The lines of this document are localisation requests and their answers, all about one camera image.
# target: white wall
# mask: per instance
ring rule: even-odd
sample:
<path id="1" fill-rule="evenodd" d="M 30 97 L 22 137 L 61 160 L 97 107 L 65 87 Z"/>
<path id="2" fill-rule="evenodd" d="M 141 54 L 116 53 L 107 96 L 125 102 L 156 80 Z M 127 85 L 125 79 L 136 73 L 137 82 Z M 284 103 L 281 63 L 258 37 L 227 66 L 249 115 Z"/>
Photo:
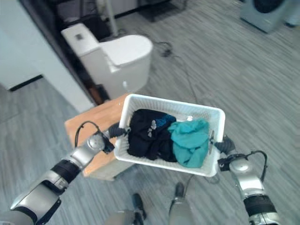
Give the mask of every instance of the white wall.
<path id="1" fill-rule="evenodd" d="M 0 28 L 78 112 L 94 106 L 17 0 L 0 0 Z"/>
<path id="2" fill-rule="evenodd" d="M 0 27 L 0 83 L 10 89 L 41 73 Z"/>

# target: black baseboard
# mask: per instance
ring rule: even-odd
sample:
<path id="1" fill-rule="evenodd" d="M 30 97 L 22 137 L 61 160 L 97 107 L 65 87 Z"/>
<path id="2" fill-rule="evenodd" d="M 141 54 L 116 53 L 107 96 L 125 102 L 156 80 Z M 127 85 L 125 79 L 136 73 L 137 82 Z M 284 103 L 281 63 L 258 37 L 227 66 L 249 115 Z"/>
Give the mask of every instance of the black baseboard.
<path id="1" fill-rule="evenodd" d="M 141 10 L 144 10 L 144 9 L 147 9 L 147 8 L 149 8 L 149 7 L 150 7 L 149 5 L 146 5 L 146 6 L 140 6 L 140 7 L 138 7 L 138 8 L 131 9 L 131 10 L 126 11 L 126 12 L 124 12 L 124 13 L 119 13 L 119 14 L 115 15 L 114 18 L 115 18 L 115 19 L 118 19 L 118 18 L 120 18 L 120 17 L 129 15 L 129 14 L 132 14 L 132 13 L 137 13 L 137 12 L 139 12 L 139 11 L 141 11 Z"/>
<path id="2" fill-rule="evenodd" d="M 25 82 L 23 82 L 23 83 L 21 83 L 21 84 L 18 84 L 17 86 L 14 86 L 14 87 L 10 88 L 9 90 L 10 90 L 10 91 L 18 90 L 18 89 L 20 89 L 20 88 L 26 86 L 27 84 L 30 84 L 30 83 L 32 83 L 32 82 L 35 82 L 35 81 L 37 81 L 37 80 L 39 80 L 39 79 L 41 79 L 41 78 L 43 78 L 43 76 L 42 76 L 42 75 L 38 75 L 38 76 L 36 76 L 36 77 L 31 78 L 30 80 L 27 80 L 27 81 L 25 81 Z"/>

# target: washing machine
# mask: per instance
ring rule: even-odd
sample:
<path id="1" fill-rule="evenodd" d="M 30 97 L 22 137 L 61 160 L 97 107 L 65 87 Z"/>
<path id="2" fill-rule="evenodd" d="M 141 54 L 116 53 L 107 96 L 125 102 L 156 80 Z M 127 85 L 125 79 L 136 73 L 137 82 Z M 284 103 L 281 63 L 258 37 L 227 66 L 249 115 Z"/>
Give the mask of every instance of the washing machine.
<path id="1" fill-rule="evenodd" d="M 291 0 L 246 0 L 240 17 L 269 33 L 284 20 L 291 2 Z"/>

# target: teal cloth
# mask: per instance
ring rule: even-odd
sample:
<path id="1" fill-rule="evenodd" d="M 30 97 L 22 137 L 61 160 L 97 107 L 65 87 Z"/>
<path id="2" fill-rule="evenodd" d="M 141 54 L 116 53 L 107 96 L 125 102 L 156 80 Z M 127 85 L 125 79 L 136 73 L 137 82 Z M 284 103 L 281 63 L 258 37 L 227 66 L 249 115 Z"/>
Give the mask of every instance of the teal cloth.
<path id="1" fill-rule="evenodd" d="M 185 167 L 201 167 L 208 152 L 209 123 L 204 119 L 174 122 L 168 131 L 177 161 Z"/>

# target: white plastic basket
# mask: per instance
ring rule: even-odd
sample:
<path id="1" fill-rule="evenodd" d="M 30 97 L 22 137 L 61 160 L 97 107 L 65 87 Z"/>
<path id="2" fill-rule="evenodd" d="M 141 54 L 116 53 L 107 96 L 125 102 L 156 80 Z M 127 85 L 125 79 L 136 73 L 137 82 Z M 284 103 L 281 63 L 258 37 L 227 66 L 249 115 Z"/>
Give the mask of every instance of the white plastic basket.
<path id="1" fill-rule="evenodd" d="M 223 140 L 225 113 L 221 109 L 157 97 L 131 94 L 125 99 L 119 127 L 128 127 L 134 111 L 138 109 L 151 109 L 168 113 L 176 117 L 177 121 L 186 121 L 188 116 L 192 116 L 193 119 L 204 118 L 209 122 L 210 134 L 214 131 L 214 140 L 217 142 L 221 142 Z M 118 138 L 114 149 L 116 158 L 122 161 L 161 167 L 164 169 L 192 173 L 206 177 L 214 176 L 217 173 L 220 153 L 214 146 L 211 151 L 208 152 L 204 163 L 200 168 L 187 168 L 181 166 L 179 163 L 166 162 L 162 159 L 152 161 L 145 157 L 134 157 L 127 153 L 128 148 L 128 136 Z"/>

